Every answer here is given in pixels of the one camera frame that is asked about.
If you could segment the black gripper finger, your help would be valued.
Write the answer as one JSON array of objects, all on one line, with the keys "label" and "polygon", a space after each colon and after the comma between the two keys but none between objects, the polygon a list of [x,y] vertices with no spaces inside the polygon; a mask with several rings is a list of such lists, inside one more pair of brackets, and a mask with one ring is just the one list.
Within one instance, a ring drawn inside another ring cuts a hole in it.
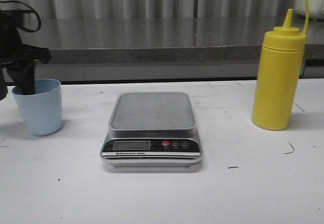
[{"label": "black gripper finger", "polygon": [[23,95],[35,94],[35,67],[34,61],[21,61],[9,66],[7,73]]}]

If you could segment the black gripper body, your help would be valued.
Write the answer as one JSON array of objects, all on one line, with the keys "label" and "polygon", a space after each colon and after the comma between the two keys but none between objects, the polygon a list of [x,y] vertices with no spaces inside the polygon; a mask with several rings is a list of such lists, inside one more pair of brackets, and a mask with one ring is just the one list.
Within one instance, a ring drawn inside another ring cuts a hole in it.
[{"label": "black gripper body", "polygon": [[[38,25],[35,30],[24,26],[23,15],[29,13],[34,13],[37,18]],[[9,66],[21,61],[47,64],[51,60],[48,48],[24,44],[18,32],[18,29],[29,33],[37,32],[40,30],[41,24],[40,16],[33,8],[29,10],[1,10],[1,100],[8,94],[3,73],[4,68],[7,70]]]}]

